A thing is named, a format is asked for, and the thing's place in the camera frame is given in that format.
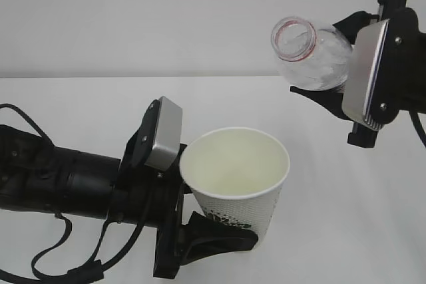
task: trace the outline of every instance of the metal plate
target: metal plate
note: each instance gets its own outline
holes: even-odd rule
[[[160,112],[155,130],[154,143],[147,166],[157,170],[167,170],[175,161],[180,148],[182,133],[182,108],[162,96]]]
[[[383,126],[369,114],[375,79],[389,19],[362,28],[357,35],[355,47],[346,68],[348,77],[341,104],[342,110],[353,121],[378,131]]]

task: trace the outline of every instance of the clear plastic bottle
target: clear plastic bottle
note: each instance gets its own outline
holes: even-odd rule
[[[287,17],[275,25],[271,43],[279,72],[292,85],[328,90],[346,81],[345,65],[352,46],[332,25]]]

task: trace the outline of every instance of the white background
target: white background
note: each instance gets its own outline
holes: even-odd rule
[[[409,0],[426,29],[424,0]],[[0,0],[0,76],[275,74],[288,15],[334,23],[376,0]]]
[[[426,29],[423,0],[409,0]],[[0,0],[0,75],[274,74],[269,34],[298,14],[335,22],[375,0]],[[155,230],[103,283],[426,282],[426,150],[401,113],[373,150],[345,143],[350,123],[290,94],[281,78],[2,79],[0,101],[26,110],[58,146],[121,157],[150,101],[184,108],[182,142],[224,126],[273,134],[292,169],[262,245],[152,278]],[[27,128],[9,111],[0,122]],[[198,206],[187,196],[185,216]],[[80,265],[101,221],[71,217],[74,233],[40,262],[47,273]],[[114,225],[102,260],[127,240]],[[0,268],[31,275],[29,262],[62,235],[51,215],[0,211]]]
[[[377,146],[346,144],[351,124],[288,92],[280,77],[3,79],[0,101],[26,110],[56,145],[121,157],[151,100],[166,94],[184,109],[182,142],[224,126],[273,134],[292,168],[264,242],[182,267],[175,283],[424,283],[426,150],[401,113]],[[2,110],[1,123],[27,126]],[[185,216],[198,205],[187,196]],[[74,232],[40,268],[63,273],[93,250],[101,221],[71,217]],[[0,267],[30,276],[29,262],[63,232],[41,213],[0,211]],[[114,225],[101,249],[112,257],[133,225]],[[155,230],[106,273],[105,283],[153,279]]]

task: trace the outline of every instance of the white paper cup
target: white paper cup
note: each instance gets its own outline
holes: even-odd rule
[[[180,173],[206,217],[251,229],[261,241],[290,169],[286,148],[250,128],[209,132],[186,147]]]

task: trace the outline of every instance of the bottle opening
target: bottle opening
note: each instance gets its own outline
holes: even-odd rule
[[[301,61],[314,50],[316,32],[309,21],[299,17],[288,17],[275,25],[271,43],[282,60]]]

